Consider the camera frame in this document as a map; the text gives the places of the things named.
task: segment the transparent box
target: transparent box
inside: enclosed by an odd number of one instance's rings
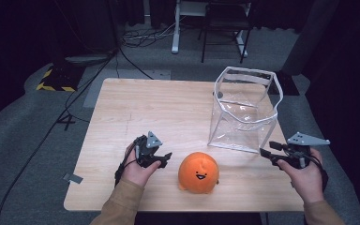
[[[268,96],[272,84],[279,94]],[[274,72],[226,67],[215,82],[208,145],[260,153],[277,124],[282,99]]]

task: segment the beige sleeve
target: beige sleeve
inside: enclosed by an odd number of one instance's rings
[[[304,205],[308,225],[340,225],[344,224],[327,201],[306,203]]]
[[[134,225],[143,192],[142,187],[122,178],[91,225]]]

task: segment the wooden table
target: wooden table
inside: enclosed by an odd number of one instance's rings
[[[163,142],[156,155],[172,152],[172,158],[148,181],[139,211],[303,211],[288,175],[268,159],[207,146],[213,90],[213,82],[105,80],[74,171],[83,180],[69,185],[65,208],[99,211],[113,191],[126,147],[151,130]],[[279,125],[270,140],[285,142]],[[219,166],[219,184],[211,194],[192,194],[177,186],[180,163],[196,151],[209,154]]]

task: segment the hand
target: hand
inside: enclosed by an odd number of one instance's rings
[[[311,148],[311,155],[323,163],[320,152]],[[292,185],[303,199],[304,203],[315,203],[324,200],[323,180],[320,169],[310,162],[304,169],[297,170],[288,162],[280,159],[278,166],[291,177]]]
[[[131,145],[127,147],[127,151],[125,153],[127,154],[128,151],[131,151],[130,155],[127,158],[127,162],[126,162],[127,166],[124,169],[124,173],[122,174],[122,177],[144,188],[150,176],[159,167],[160,161],[158,160],[154,162],[147,168],[141,167],[136,162],[136,151],[134,150],[134,148],[130,149]]]

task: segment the handheld controller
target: handheld controller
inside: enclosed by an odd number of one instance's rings
[[[154,135],[153,132],[148,131],[148,137],[145,135],[142,135],[138,138],[136,138],[133,141],[133,144],[129,147],[129,151],[125,155],[124,160],[119,165],[118,170],[115,172],[115,185],[119,183],[119,180],[121,179],[122,173],[124,172],[125,167],[134,161],[129,162],[126,164],[128,160],[129,154],[132,152],[133,148],[136,151],[136,162],[144,168],[149,167],[151,164],[153,164],[156,161],[160,161],[159,168],[165,168],[168,164],[168,160],[171,159],[172,153],[166,154],[164,157],[157,157],[154,156],[156,151],[159,149],[159,147],[162,145],[162,142]]]
[[[324,145],[329,144],[329,140],[323,140],[315,138],[306,134],[297,132],[290,139],[288,139],[287,144],[281,144],[278,142],[270,142],[270,147],[278,151],[283,150],[286,156],[271,154],[271,152],[264,149],[260,149],[260,154],[264,158],[271,160],[273,166],[278,166],[278,160],[282,159],[287,161],[291,166],[296,169],[303,169],[309,165],[312,161],[318,166],[322,175],[322,190],[325,190],[329,176],[326,170],[323,169],[321,162],[311,155],[310,146],[311,145]]]

